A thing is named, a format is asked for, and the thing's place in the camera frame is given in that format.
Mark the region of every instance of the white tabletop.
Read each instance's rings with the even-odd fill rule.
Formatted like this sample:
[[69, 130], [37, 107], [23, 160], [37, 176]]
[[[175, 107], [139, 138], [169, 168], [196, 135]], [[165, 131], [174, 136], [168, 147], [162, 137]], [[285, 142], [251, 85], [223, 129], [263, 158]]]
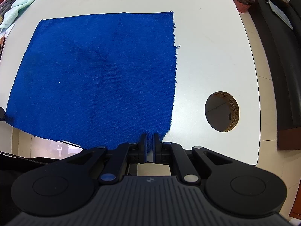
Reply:
[[[256, 164], [260, 137], [259, 93], [249, 41], [233, 0], [36, 0], [16, 21], [0, 61], [0, 106], [6, 108], [22, 57], [41, 19], [93, 13], [174, 12], [176, 95], [163, 141], [199, 145]], [[205, 103], [217, 91], [231, 94], [239, 121], [229, 132], [213, 129]]]

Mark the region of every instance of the black sofa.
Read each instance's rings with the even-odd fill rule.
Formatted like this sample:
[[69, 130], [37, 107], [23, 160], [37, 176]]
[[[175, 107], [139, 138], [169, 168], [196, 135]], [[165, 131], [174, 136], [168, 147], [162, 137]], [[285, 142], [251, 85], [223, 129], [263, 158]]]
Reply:
[[301, 149], [301, 0], [270, 0], [289, 18], [293, 30], [273, 13], [268, 1], [256, 0], [249, 13], [273, 80], [278, 149]]

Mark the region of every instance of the light green towel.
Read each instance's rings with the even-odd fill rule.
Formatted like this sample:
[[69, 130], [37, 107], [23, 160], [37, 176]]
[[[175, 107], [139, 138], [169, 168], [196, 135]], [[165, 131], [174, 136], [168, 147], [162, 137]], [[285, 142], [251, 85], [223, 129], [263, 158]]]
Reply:
[[17, 16], [19, 15], [19, 10], [29, 6], [35, 0], [15, 0], [12, 4], [11, 10], [7, 11], [4, 14], [4, 19], [2, 24], [0, 25], [0, 29], [8, 28], [15, 21]]

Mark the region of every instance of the blue towel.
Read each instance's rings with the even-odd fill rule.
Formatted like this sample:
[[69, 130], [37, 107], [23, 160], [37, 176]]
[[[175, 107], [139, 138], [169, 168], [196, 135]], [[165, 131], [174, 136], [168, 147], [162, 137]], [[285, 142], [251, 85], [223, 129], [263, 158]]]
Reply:
[[173, 28], [173, 12], [42, 20], [19, 67], [6, 121], [85, 149], [114, 149], [144, 132], [162, 138], [175, 94]]

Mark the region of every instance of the logo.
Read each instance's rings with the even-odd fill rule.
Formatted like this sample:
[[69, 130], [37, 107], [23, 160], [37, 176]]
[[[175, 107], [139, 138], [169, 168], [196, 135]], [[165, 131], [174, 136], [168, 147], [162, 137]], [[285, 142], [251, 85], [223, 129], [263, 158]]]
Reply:
[[150, 177], [146, 181], [149, 182], [149, 183], [151, 183], [151, 182], [154, 182], [155, 180], [152, 177]]

